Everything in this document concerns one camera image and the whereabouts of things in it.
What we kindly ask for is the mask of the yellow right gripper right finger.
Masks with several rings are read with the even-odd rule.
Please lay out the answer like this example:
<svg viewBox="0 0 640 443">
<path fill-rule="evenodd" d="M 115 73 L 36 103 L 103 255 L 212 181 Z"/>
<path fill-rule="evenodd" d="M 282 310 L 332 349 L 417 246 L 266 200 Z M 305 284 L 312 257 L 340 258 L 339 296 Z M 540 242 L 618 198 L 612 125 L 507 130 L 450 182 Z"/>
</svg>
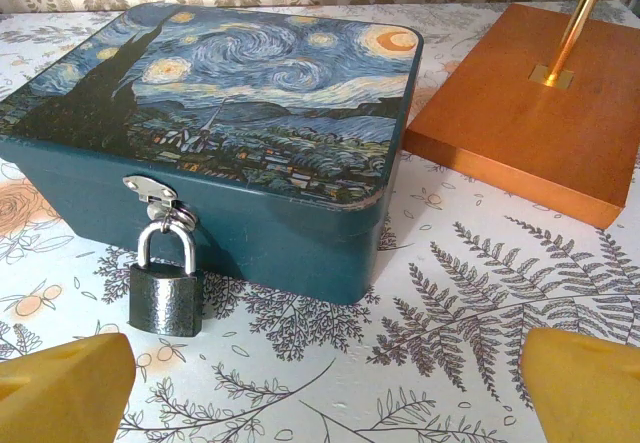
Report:
<svg viewBox="0 0 640 443">
<path fill-rule="evenodd" d="M 520 367 L 547 441 L 639 440 L 637 347 L 534 328 Z"/>
</svg>

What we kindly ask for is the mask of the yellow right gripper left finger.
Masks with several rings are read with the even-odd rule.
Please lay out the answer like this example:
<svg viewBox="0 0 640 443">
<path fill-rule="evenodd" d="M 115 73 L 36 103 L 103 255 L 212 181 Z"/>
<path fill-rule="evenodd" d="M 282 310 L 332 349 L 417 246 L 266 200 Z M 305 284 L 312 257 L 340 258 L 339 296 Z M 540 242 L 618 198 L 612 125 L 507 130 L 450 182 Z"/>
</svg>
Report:
<svg viewBox="0 0 640 443">
<path fill-rule="evenodd" d="M 1 364 L 3 442 L 112 442 L 134 380 L 126 335 L 96 335 Z"/>
</svg>

